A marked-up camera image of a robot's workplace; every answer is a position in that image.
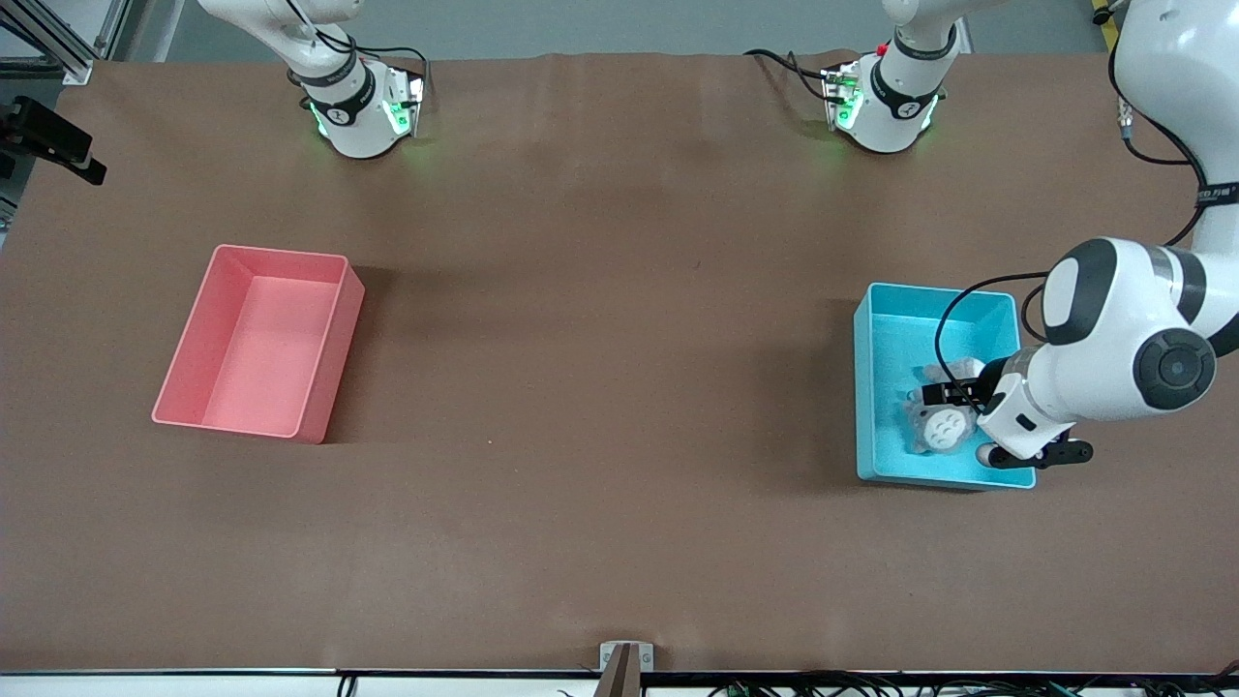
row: black cable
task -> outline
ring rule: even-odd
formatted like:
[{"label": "black cable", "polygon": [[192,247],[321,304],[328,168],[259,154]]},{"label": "black cable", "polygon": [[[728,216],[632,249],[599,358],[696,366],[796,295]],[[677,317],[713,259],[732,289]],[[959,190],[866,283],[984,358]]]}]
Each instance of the black cable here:
[{"label": "black cable", "polygon": [[1144,161],[1149,162],[1150,165],[1172,165],[1172,166],[1184,166],[1184,167],[1188,167],[1188,166],[1192,165],[1192,162],[1188,162],[1187,160],[1163,160],[1161,157],[1154,157],[1151,155],[1145,155],[1140,150],[1136,150],[1136,146],[1131,144],[1131,139],[1130,137],[1124,137],[1123,139],[1123,144],[1127,146],[1127,152],[1131,152],[1132,155],[1136,156],[1136,158],[1144,160]]},{"label": "black cable", "polygon": [[1171,236],[1170,239],[1167,239],[1162,244],[1162,246],[1173,246],[1173,245],[1178,244],[1180,241],[1182,241],[1184,236],[1187,236],[1188,234],[1191,234],[1192,228],[1196,227],[1196,223],[1201,222],[1201,215],[1203,215],[1203,214],[1204,214],[1204,208],[1202,208],[1201,206],[1197,206],[1196,210],[1192,213],[1192,218],[1187,220],[1187,224],[1183,225],[1183,229],[1178,230],[1175,234],[1175,236]]},{"label": "black cable", "polygon": [[1032,322],[1028,321],[1028,306],[1032,305],[1032,298],[1040,295],[1044,288],[1044,282],[1038,284],[1037,287],[1033,287],[1027,295],[1023,296],[1023,305],[1020,306],[1020,323],[1023,324],[1023,329],[1028,332],[1028,336],[1032,336],[1042,343],[1046,343],[1049,339],[1046,338],[1040,331],[1032,328]]},{"label": "black cable", "polygon": [[318,40],[322,41],[323,46],[326,46],[327,48],[331,48],[337,53],[351,53],[352,51],[357,51],[358,53],[369,56],[370,58],[378,58],[379,53],[398,53],[400,51],[406,51],[409,53],[413,53],[414,56],[418,57],[419,61],[421,61],[422,72],[425,73],[426,80],[427,82],[430,80],[430,61],[426,59],[426,54],[422,53],[421,51],[418,51],[411,46],[392,46],[385,48],[358,46],[357,41],[353,40],[352,36],[348,37],[348,41],[344,41],[343,38],[337,38],[315,26],[315,24],[310,21],[310,17],[302,15],[301,11],[297,10],[296,5],[292,4],[292,0],[284,0],[284,1],[287,4],[289,9],[291,9],[297,15],[297,17],[301,19],[301,21],[313,27],[315,36],[317,36]]},{"label": "black cable", "polygon": [[[789,69],[792,72],[798,72],[798,73],[803,74],[804,77],[815,77],[815,78],[819,78],[819,79],[821,78],[821,73],[820,72],[807,71],[807,69],[804,69],[804,68],[802,68],[799,66],[792,64],[790,62],[787,61],[787,58],[779,56],[778,53],[776,53],[773,51],[767,51],[766,48],[753,48],[752,51],[745,51],[743,54],[745,56],[758,56],[758,57],[762,57],[762,58],[769,58],[771,61],[774,61],[776,63],[783,66],[784,68],[787,68],[787,69]],[[843,63],[839,63],[839,64],[835,64],[835,66],[826,66],[823,69],[838,68],[840,64],[843,64]]]},{"label": "black cable", "polygon": [[[1121,40],[1123,35],[1120,33],[1119,41]],[[1106,76],[1110,78],[1110,87],[1114,88],[1114,93],[1119,95],[1119,99],[1126,102],[1127,98],[1123,94],[1123,89],[1119,88],[1119,80],[1114,74],[1114,59],[1118,52],[1119,52],[1119,43],[1118,41],[1115,41],[1114,50],[1110,51],[1110,58],[1106,61]],[[1192,167],[1192,172],[1196,175],[1197,187],[1204,188],[1204,186],[1208,183],[1208,180],[1204,176],[1204,167],[1201,165],[1201,160],[1196,156],[1196,152],[1192,152],[1192,149],[1188,147],[1187,144],[1184,144],[1177,135],[1171,132],[1168,128],[1163,126],[1162,124],[1157,123],[1154,119],[1150,119],[1145,114],[1140,115],[1145,116],[1145,120],[1147,120],[1150,125],[1157,129],[1157,132],[1161,132],[1163,136],[1166,136],[1166,140],[1170,140],[1171,144],[1175,145],[1175,147],[1177,147],[1178,151],[1183,154],[1184,161],[1187,162],[1188,166]],[[1139,152],[1129,139],[1124,139],[1124,142],[1126,144],[1127,150],[1131,151],[1132,155],[1140,157],[1141,160],[1145,161],[1157,160],[1157,157],[1149,157],[1142,152]],[[1178,163],[1176,160],[1165,160],[1162,162]],[[1203,214],[1204,214],[1204,208],[1197,206],[1196,210],[1192,212],[1192,218],[1187,220],[1187,224],[1183,225],[1183,229],[1178,230],[1178,233],[1176,233],[1175,236],[1171,236],[1170,240],[1162,244],[1162,246],[1173,246],[1180,241],[1182,241],[1183,238],[1192,232],[1192,228],[1196,227],[1196,223],[1201,222],[1201,215]]]},{"label": "black cable", "polygon": [[[1106,76],[1110,78],[1110,87],[1114,88],[1114,93],[1119,97],[1119,99],[1123,99],[1124,102],[1127,102],[1127,104],[1131,104],[1131,102],[1127,100],[1126,95],[1123,94],[1123,89],[1119,88],[1119,79],[1114,76],[1114,61],[1115,61],[1115,56],[1118,53],[1119,53],[1119,40],[1115,40],[1114,48],[1110,51],[1110,56],[1106,59],[1105,72],[1106,72]],[[1149,155],[1145,155],[1140,150],[1137,150],[1136,146],[1131,142],[1130,137],[1124,137],[1123,141],[1126,144],[1127,151],[1130,151],[1136,157],[1141,158],[1141,160],[1144,160],[1146,162],[1151,162],[1154,165],[1187,165],[1187,166],[1191,166],[1192,168],[1194,168],[1197,171],[1197,177],[1199,178],[1202,176],[1201,175],[1199,161],[1197,161],[1196,156],[1192,154],[1192,151],[1188,150],[1186,145],[1183,145],[1183,141],[1180,140],[1178,136],[1176,136],[1175,134],[1172,134],[1165,126],[1162,126],[1160,123],[1150,119],[1149,116],[1145,116],[1145,120],[1147,120],[1150,124],[1152,124],[1154,128],[1156,128],[1158,131],[1161,131],[1162,135],[1165,135],[1176,147],[1178,147],[1178,151],[1183,154],[1183,158],[1182,160],[1163,160],[1161,157],[1151,157]]]},{"label": "black cable", "polygon": [[[795,53],[788,51],[787,52],[787,59],[792,62],[792,67],[795,69],[797,77],[800,78],[800,83],[804,84],[804,88],[809,90],[809,94],[813,94],[814,97],[817,97],[818,99],[821,99],[823,102],[830,102],[831,104],[843,104],[844,103],[844,99],[841,97],[829,97],[829,95],[826,95],[826,94],[824,94],[821,92],[818,92],[817,89],[813,88],[812,84],[809,84],[809,78],[804,77],[804,71],[800,69],[800,64],[795,62]],[[818,79],[821,79],[821,74],[820,73],[818,74]]]},{"label": "black cable", "polygon": [[[955,379],[955,374],[950,373],[950,369],[947,368],[947,360],[942,358],[942,331],[947,328],[947,318],[950,317],[952,310],[954,310],[957,305],[964,301],[964,297],[968,297],[973,292],[987,285],[994,285],[996,282],[1007,282],[1011,280],[1032,280],[1037,277],[1046,277],[1047,275],[1049,275],[1048,271],[1007,274],[1007,275],[997,275],[979,282],[974,282],[973,285],[961,290],[959,295],[955,295],[955,297],[950,301],[949,305],[947,305],[947,308],[943,311],[942,318],[938,319],[938,331],[935,331],[933,334],[933,352],[934,355],[938,357],[938,366],[942,368],[942,373],[945,374],[947,380],[950,381],[952,387],[954,387],[960,395],[963,395],[968,400],[968,404],[973,407],[973,411],[976,412],[978,415],[983,413],[981,406],[976,404],[976,400],[973,400],[973,396],[970,394],[964,391],[964,387],[959,385],[959,380]],[[1000,685],[1000,683],[987,683],[987,686],[989,685]],[[948,687],[948,686],[949,683],[943,685],[940,687]]]},{"label": "black cable", "polygon": [[339,683],[336,685],[336,697],[353,697],[357,693],[357,676],[356,675],[342,675],[339,676]]}]

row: pink plastic box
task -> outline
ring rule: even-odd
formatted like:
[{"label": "pink plastic box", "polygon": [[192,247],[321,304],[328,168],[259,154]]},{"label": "pink plastic box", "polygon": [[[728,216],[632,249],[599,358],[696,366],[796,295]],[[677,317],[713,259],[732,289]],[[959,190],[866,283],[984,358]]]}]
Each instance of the pink plastic box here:
[{"label": "pink plastic box", "polygon": [[364,292],[344,256],[221,244],[151,420],[322,443]]}]

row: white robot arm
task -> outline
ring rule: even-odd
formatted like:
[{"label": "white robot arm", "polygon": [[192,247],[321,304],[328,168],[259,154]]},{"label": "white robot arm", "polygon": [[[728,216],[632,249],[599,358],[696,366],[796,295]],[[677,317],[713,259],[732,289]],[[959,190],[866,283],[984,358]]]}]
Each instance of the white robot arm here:
[{"label": "white robot arm", "polygon": [[310,95],[318,130],[349,157],[374,157],[413,134],[422,79],[362,56],[335,22],[363,0],[198,0],[211,15],[265,43]]},{"label": "white robot arm", "polygon": [[978,453],[983,464],[1054,464],[1046,448],[1078,422],[1183,410],[1209,390],[1217,359],[1239,348],[1235,17],[1239,0],[1130,2],[1115,79],[1197,160],[1192,250],[1100,236],[1053,266],[1047,343],[990,364],[975,385],[978,426],[994,439]]},{"label": "white robot arm", "polygon": [[828,103],[828,123],[875,152],[912,145],[929,126],[942,80],[959,54],[955,22],[1004,1],[882,0],[895,37],[831,76],[826,94],[838,99]]}]

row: blue bin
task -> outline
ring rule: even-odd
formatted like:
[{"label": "blue bin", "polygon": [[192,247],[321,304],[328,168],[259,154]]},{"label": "blue bin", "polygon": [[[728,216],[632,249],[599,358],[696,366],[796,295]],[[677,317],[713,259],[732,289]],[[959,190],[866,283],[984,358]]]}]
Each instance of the blue bin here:
[{"label": "blue bin", "polygon": [[[980,430],[950,456],[911,451],[903,412],[909,391],[924,385],[921,369],[937,363],[933,334],[958,290],[875,282],[856,308],[856,474],[869,482],[953,489],[1032,489],[1033,468],[996,470],[976,462],[989,439]],[[1015,297],[973,292],[950,312],[942,332],[948,361],[1002,359],[1020,350]]]}]

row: brown paper mat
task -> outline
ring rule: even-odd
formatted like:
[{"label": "brown paper mat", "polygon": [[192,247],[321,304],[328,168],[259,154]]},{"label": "brown paper mat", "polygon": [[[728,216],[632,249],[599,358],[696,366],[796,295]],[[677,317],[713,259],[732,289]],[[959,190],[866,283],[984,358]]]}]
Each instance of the brown paper mat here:
[{"label": "brown paper mat", "polygon": [[[882,157],[751,58],[444,63],[426,137],[357,162],[281,66],[100,64],[61,111],[107,184],[41,166],[0,254],[0,665],[1223,665],[1234,371],[1032,493],[855,475],[866,284],[1186,218],[1103,68],[965,57]],[[223,241],[358,266],[328,446],[150,422]]]}]

